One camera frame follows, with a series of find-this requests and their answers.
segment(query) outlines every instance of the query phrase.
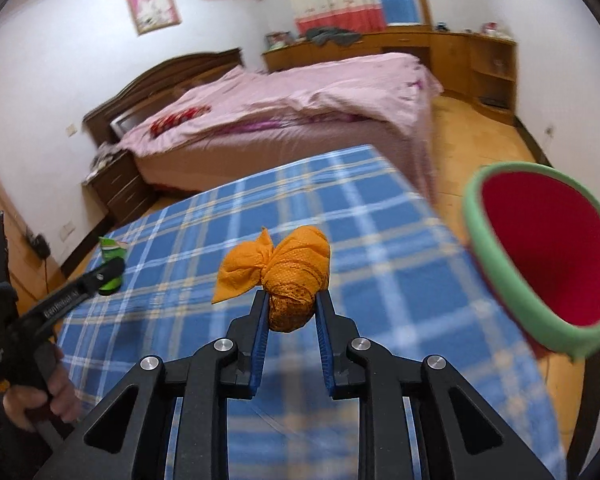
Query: red pillow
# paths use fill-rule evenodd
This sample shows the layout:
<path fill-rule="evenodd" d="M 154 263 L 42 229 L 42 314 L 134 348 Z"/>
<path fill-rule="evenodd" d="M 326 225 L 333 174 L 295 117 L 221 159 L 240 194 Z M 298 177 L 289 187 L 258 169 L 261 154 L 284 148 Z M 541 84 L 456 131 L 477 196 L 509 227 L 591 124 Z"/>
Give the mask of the red pillow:
<path fill-rule="evenodd" d="M 167 115 L 166 117 L 156 119 L 153 123 L 151 123 L 151 128 L 149 131 L 155 139 L 155 137 L 160 136 L 167 130 L 174 128 L 179 124 L 195 119 L 196 117 L 200 117 L 200 115 L 208 114 L 210 111 L 211 106 L 209 105 L 193 106 L 176 114 L 171 114 Z"/>

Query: black gripper frame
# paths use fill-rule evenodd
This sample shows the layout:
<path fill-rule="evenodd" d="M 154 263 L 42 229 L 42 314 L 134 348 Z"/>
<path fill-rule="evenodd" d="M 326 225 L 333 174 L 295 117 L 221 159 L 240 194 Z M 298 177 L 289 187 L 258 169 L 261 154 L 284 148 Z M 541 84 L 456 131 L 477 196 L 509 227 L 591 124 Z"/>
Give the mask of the black gripper frame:
<path fill-rule="evenodd" d="M 394 356 L 316 297 L 318 336 L 333 355 L 333 399 L 360 400 L 359 480 L 413 480 L 409 397 L 423 480 L 552 480 L 500 415 L 440 356 Z"/>
<path fill-rule="evenodd" d="M 176 361 L 143 358 L 53 453 L 36 480 L 162 480 L 179 397 L 173 479 L 227 480 L 226 400 L 251 399 L 259 386 L 252 361 L 264 358 L 268 314 L 269 295 L 260 290 L 250 313 L 234 319 L 225 338 Z M 259 352 L 253 354 L 256 341 Z"/>
<path fill-rule="evenodd" d="M 0 382 L 33 386 L 48 393 L 46 383 L 56 368 L 56 354 L 49 339 L 55 324 L 104 283 L 125 270 L 122 258 L 114 258 L 99 268 L 56 290 L 20 316 L 18 295 L 11 286 L 9 252 L 4 236 L 4 215 L 0 212 Z M 52 450 L 57 449 L 74 429 L 54 415 L 49 403 L 27 410 L 27 418 Z"/>

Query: human hand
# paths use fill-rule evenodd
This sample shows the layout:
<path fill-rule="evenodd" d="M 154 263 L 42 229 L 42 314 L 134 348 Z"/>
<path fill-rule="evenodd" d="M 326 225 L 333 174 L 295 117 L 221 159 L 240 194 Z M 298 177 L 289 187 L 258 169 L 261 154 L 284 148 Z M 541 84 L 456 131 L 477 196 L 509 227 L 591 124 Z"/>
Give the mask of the human hand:
<path fill-rule="evenodd" d="M 80 401 L 75 396 L 75 389 L 69 380 L 69 373 L 60 362 L 64 357 L 62 350 L 55 347 L 58 366 L 49 378 L 46 387 L 53 396 L 51 411 L 65 422 L 73 422 L 80 415 Z M 47 395 L 31 386 L 12 386 L 2 398 L 4 413 L 9 420 L 21 430 L 35 431 L 25 411 L 44 406 Z"/>

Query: pink bedding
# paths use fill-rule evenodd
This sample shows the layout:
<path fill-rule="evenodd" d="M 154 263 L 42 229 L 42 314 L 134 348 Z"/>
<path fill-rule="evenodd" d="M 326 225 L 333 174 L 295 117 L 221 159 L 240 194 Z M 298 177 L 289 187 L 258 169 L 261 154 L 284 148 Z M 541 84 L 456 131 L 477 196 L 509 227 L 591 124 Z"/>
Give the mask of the pink bedding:
<path fill-rule="evenodd" d="M 372 144 L 433 197 L 430 100 L 442 88 L 417 58 L 384 54 L 262 75 L 237 67 L 193 88 L 120 142 L 151 184 L 207 190 L 331 150 Z M 154 139 L 157 118 L 210 105 Z"/>

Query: plaid bed sheet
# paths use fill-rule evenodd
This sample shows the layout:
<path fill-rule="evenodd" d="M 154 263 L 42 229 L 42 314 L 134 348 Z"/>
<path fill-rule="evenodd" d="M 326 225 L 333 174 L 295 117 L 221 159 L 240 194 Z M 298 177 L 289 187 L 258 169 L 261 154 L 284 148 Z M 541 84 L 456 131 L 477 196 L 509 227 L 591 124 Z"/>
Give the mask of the plaid bed sheet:
<path fill-rule="evenodd" d="M 520 331 L 427 202 L 370 146 L 249 176 L 115 231 L 130 244 L 122 290 L 78 307 L 59 337 L 85 408 L 141 357 L 178 359 L 224 336 L 254 297 L 211 305 L 224 255 L 263 226 L 278 243 L 304 224 L 331 243 L 339 314 L 394 354 L 443 355 L 554 476 L 566 478 L 554 410 Z M 96 256 L 90 268 L 97 263 Z M 168 477 L 177 420 L 176 410 Z M 357 478 L 358 404 L 327 396 L 313 320 L 269 335 L 257 396 L 229 401 L 228 439 L 232 479 Z"/>

